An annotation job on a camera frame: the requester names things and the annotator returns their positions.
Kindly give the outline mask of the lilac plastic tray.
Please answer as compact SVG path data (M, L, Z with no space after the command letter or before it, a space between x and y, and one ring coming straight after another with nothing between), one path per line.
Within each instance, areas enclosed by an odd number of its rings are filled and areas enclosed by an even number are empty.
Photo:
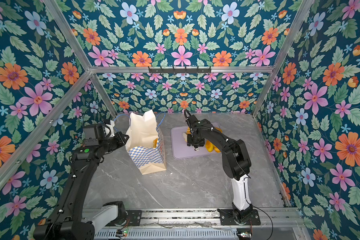
M183 126L171 129L172 150L175 159L188 159L218 154L215 150L211 153L208 152L205 146L199 148L198 151L194 150L194 147L187 146L187 143L182 136L182 133L185 132L187 128L188 126Z

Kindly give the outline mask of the striped yellow bun fake bread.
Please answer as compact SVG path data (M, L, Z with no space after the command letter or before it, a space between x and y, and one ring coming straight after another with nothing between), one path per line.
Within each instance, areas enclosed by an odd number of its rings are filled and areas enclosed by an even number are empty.
M218 147L216 147L216 146L214 146L213 149L214 149L217 153L220 153L220 152L221 152L220 149L219 149Z

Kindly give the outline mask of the ridged roll fake bread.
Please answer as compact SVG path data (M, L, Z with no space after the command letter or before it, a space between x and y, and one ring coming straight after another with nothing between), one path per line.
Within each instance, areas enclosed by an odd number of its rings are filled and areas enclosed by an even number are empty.
M158 145L158 141L159 141L159 139L158 138L156 138L154 141L153 141L153 148L156 148L157 147L157 145Z

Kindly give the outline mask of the blue checkered paper bag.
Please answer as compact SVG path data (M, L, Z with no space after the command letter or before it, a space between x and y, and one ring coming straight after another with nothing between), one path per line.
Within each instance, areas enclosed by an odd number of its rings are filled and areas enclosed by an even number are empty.
M129 115L129 136L125 147L131 160L142 175L153 174L167 170L164 136L153 110L142 115ZM158 138L158 145L153 148L153 141Z

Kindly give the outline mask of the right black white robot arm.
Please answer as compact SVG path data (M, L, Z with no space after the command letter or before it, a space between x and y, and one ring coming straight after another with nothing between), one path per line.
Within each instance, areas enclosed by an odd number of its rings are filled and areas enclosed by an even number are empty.
M209 141L221 152L223 170L232 183L232 216L238 224L246 223L252 214L253 205L248 186L251 160L245 142L227 137L210 121L199 120L188 110L183 113L190 129L187 145L197 151Z

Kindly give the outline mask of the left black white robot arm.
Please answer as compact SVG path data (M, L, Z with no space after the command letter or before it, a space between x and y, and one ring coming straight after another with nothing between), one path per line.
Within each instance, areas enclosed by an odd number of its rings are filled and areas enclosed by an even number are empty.
M125 146L129 136L115 131L115 122L83 128L85 140L71 159L71 172L58 203L44 225L37 226L35 240L92 240L109 223L125 225L127 211L121 201L110 202L91 219L83 220L83 207L91 180L104 156Z

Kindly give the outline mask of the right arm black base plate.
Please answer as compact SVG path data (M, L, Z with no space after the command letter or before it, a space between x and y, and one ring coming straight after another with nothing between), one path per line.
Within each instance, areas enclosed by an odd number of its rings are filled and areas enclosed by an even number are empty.
M232 209L217 209L220 214L220 224L222 226L260 226L261 221L257 210L253 210L244 222L237 222L233 216Z

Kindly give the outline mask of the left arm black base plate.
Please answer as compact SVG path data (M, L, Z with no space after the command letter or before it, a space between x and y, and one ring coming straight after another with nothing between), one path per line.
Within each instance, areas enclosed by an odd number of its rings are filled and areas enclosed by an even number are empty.
M137 227L142 220L142 210L126 210L122 214L122 227Z

